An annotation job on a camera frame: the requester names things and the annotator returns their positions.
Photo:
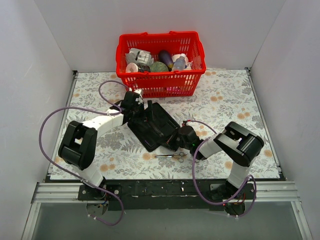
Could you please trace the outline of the silver thinning scissors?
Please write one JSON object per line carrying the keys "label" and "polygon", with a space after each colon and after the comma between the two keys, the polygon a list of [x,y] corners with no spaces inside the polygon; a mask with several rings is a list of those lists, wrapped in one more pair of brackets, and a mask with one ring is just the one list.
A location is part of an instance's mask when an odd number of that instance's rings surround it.
{"label": "silver thinning scissors", "polygon": [[184,162],[184,158],[187,156],[188,154],[185,152],[179,152],[179,153],[174,153],[174,154],[163,154],[163,155],[155,155],[155,158],[158,159],[175,159],[180,163]]}

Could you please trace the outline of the black zip tool case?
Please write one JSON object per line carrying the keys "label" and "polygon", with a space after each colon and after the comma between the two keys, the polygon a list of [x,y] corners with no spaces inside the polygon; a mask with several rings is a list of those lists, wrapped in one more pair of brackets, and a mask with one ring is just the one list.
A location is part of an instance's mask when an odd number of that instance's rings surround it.
{"label": "black zip tool case", "polygon": [[159,103],[152,100],[147,101],[142,116],[128,120],[127,125],[148,152],[165,147],[167,139],[180,127]]}

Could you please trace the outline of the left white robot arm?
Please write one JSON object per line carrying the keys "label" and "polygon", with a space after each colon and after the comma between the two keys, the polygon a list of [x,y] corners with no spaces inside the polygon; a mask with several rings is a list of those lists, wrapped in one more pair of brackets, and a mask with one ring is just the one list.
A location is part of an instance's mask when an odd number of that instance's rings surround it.
{"label": "left white robot arm", "polygon": [[107,193],[106,187],[101,184],[104,177],[93,164],[97,139],[113,128],[126,124],[140,110],[144,110],[143,90],[129,90],[120,105],[109,108],[101,116],[83,122],[71,121],[68,124],[58,156],[89,184],[89,194],[95,200],[103,199]]}

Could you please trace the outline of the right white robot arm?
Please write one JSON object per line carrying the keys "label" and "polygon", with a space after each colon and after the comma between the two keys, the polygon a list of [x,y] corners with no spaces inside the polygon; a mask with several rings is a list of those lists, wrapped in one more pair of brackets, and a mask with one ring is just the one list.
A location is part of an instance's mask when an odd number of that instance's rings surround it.
{"label": "right white robot arm", "polygon": [[196,160],[206,160],[212,155],[224,152],[233,161],[231,172],[224,186],[216,191],[237,199],[245,192],[254,159],[260,154],[265,143],[263,139],[247,128],[231,121],[224,130],[208,140],[200,139],[194,129],[184,121],[168,140],[170,147],[186,149]]}

